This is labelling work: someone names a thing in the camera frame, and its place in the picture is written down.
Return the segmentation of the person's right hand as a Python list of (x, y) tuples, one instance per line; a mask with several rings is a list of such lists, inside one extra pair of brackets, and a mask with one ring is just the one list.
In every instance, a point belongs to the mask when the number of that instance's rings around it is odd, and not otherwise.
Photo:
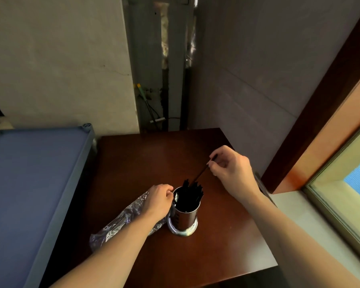
[(244, 206), (250, 204), (261, 194), (250, 160), (227, 145), (214, 150), (210, 159), (215, 154), (218, 154), (216, 162), (226, 163), (226, 175), (224, 178), (219, 178), (224, 188)]

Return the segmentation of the person's left hand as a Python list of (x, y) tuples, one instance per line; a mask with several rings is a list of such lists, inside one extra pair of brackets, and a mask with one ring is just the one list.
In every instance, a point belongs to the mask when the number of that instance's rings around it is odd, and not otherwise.
[(165, 218), (171, 208), (173, 197), (166, 197), (165, 185), (154, 185), (148, 190), (140, 215), (149, 225), (154, 226)]

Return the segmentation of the single black chopstick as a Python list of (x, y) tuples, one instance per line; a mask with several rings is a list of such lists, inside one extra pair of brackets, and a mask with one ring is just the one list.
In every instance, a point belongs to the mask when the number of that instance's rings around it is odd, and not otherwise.
[(211, 161), (215, 161), (217, 158), (218, 154), (215, 154), (205, 165), (205, 167), (203, 167), (203, 169), (200, 171), (200, 173), (192, 180), (192, 182), (189, 184), (189, 186), (192, 186), (193, 184), (198, 182), (198, 179), (200, 178), (200, 176), (206, 171), (206, 169), (209, 168), (208, 163)]

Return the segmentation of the perforated steel chopstick holder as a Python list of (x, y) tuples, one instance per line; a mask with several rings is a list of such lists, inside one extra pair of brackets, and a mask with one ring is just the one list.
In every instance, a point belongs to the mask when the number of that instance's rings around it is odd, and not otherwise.
[(179, 198), (179, 191), (183, 187), (178, 187), (173, 191), (174, 201), (166, 216), (166, 223), (169, 230), (181, 237), (187, 237), (192, 235), (198, 226), (197, 212), (200, 204), (191, 212), (181, 212), (177, 209), (177, 199)]

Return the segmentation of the person's right forearm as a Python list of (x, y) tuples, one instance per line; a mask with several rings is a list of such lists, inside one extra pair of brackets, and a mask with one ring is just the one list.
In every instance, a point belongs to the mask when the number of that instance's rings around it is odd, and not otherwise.
[(360, 288), (360, 280), (259, 190), (241, 203), (293, 288)]

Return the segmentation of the person's left forearm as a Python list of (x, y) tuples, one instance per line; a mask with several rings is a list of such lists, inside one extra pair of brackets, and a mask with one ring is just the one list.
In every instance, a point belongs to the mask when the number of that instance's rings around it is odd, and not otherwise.
[(142, 213), (50, 288), (123, 288), (150, 231), (166, 214)]

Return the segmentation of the bundle of black chopsticks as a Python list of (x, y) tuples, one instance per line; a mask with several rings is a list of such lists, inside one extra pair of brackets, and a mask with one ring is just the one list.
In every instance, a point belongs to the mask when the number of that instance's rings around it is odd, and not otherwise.
[(198, 182), (190, 183), (188, 179), (173, 192), (173, 204), (183, 213), (196, 210), (203, 197), (203, 187)]

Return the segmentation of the crumpled clear plastic bag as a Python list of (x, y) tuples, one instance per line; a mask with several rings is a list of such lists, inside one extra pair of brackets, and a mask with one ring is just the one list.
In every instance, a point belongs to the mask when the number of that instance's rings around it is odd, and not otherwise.
[(162, 219), (154, 226), (149, 225), (140, 215), (147, 195), (148, 191), (129, 205), (100, 233), (91, 235), (90, 247), (93, 252), (103, 247), (104, 250), (99, 257), (109, 253), (113, 257), (136, 258), (147, 237), (164, 224), (164, 219)]

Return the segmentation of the blue metal shelf rack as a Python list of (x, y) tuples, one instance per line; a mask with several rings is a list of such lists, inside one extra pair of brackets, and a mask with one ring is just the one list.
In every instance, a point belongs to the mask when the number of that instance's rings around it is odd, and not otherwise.
[(38, 288), (90, 154), (90, 123), (0, 130), (0, 288)]

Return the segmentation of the grey metal duct column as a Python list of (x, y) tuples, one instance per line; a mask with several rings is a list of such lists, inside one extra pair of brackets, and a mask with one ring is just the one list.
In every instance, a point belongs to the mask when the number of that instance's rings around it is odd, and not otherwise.
[(197, 0), (122, 0), (122, 6), (140, 132), (184, 129)]

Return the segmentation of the dark brown wooden door frame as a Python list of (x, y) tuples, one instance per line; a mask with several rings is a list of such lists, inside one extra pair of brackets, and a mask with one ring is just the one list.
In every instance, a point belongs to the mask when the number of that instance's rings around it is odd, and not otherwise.
[(360, 18), (261, 177), (270, 193), (359, 82)]

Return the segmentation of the pale window frame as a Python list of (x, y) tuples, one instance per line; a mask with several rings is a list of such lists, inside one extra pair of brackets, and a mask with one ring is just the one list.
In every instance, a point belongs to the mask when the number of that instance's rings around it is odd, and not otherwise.
[(360, 257), (360, 127), (302, 190)]

